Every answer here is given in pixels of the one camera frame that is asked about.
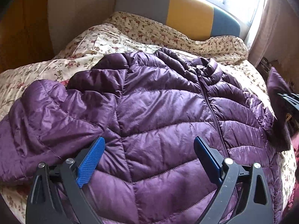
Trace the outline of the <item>right pink curtain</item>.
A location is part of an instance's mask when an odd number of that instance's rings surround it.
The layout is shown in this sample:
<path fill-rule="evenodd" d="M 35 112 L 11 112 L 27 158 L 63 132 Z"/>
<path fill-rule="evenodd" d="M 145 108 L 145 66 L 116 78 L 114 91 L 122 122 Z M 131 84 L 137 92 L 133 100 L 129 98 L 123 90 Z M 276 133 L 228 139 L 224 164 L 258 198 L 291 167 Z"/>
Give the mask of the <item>right pink curtain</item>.
<path fill-rule="evenodd" d="M 261 0 L 246 43 L 255 67 L 262 57 L 284 68 L 298 63 L 298 0 Z"/>

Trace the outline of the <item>small-floral pillow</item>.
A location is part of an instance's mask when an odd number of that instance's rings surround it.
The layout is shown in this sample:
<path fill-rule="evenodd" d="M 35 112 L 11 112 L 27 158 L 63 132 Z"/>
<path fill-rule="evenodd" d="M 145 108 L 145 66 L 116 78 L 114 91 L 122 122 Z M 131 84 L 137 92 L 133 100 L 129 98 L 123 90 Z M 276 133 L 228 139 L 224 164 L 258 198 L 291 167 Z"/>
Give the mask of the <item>small-floral pillow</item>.
<path fill-rule="evenodd" d="M 248 59 L 247 46 L 236 36 L 221 35 L 204 41 L 194 41 L 174 28 L 127 12 L 114 12 L 105 22 L 136 42 L 212 58 L 223 65 Z"/>

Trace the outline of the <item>floral cream bed quilt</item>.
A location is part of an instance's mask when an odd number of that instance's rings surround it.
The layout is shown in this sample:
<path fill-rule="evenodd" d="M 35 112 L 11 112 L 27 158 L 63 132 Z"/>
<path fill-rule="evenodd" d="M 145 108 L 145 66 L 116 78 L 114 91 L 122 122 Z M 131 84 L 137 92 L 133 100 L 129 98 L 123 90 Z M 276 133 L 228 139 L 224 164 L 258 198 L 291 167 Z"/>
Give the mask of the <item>floral cream bed quilt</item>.
<path fill-rule="evenodd" d="M 91 69 L 104 56 L 131 52 L 153 54 L 162 48 L 166 47 L 136 42 L 122 34 L 110 23 L 91 27 L 71 41 L 67 47 L 52 60 L 9 70 L 1 74 L 1 121 L 8 114 L 15 101 L 22 96 L 26 88 L 34 81 L 48 79 L 67 85 L 73 75 L 77 72 Z M 200 57 L 180 50 L 169 50 L 176 53 L 180 58 L 188 61 Z M 268 95 L 266 94 L 266 86 L 264 84 L 257 86 L 254 84 L 253 79 L 249 78 L 249 73 L 253 73 L 254 79 L 258 79 L 259 74 L 254 68 L 250 67 L 247 59 L 229 65 L 223 65 L 221 63 L 219 63 L 219 65 L 224 72 L 240 81 L 243 88 L 249 90 L 261 99 L 263 104 L 274 113 L 270 106 Z M 284 209 L 295 179 L 294 177 L 291 177 L 289 180 L 285 178 L 286 171 L 283 168 L 283 164 L 286 160 L 292 160 L 293 155 L 291 152 L 287 152 L 279 153 L 279 156 L 282 177 L 282 207 Z M 17 220 L 21 223 L 25 223 L 25 209 L 30 183 L 31 181 L 22 185 L 13 186 L 1 184 L 1 194 L 3 198 L 10 210 L 17 217 Z"/>

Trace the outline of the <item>grey yellow blue headboard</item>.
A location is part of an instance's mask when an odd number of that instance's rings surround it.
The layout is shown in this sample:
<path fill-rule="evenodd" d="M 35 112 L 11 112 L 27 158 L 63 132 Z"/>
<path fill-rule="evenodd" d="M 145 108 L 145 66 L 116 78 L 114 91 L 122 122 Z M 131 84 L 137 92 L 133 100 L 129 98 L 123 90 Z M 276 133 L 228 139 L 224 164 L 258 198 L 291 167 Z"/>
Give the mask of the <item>grey yellow blue headboard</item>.
<path fill-rule="evenodd" d="M 233 16 L 206 0 L 115 0 L 114 10 L 160 22 L 194 41 L 239 37 L 241 31 Z"/>

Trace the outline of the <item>brown wooden wardrobe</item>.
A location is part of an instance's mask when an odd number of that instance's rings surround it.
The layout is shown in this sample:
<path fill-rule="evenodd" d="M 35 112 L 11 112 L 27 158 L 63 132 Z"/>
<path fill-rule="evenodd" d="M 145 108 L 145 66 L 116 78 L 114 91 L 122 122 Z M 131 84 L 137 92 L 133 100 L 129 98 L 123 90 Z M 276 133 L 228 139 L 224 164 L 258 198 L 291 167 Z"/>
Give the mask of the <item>brown wooden wardrobe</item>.
<path fill-rule="evenodd" d="M 53 57 L 48 0 L 12 0 L 1 17 L 1 72 Z"/>

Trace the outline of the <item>purple quilted down jacket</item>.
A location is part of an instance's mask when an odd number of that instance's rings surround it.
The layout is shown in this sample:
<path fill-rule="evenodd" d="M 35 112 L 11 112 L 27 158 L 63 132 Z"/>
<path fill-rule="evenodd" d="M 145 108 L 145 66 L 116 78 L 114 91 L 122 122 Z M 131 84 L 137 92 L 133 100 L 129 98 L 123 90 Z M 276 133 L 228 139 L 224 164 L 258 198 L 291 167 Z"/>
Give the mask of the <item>purple quilted down jacket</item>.
<path fill-rule="evenodd" d="M 98 136 L 105 151 L 83 190 L 107 223 L 194 223 L 215 191 L 195 137 L 238 164 L 260 163 L 274 223 L 282 217 L 275 117 L 213 59 L 153 54 L 104 56 L 68 84 L 31 83 L 1 121 L 1 184 L 29 183 L 40 162 L 62 163 Z"/>

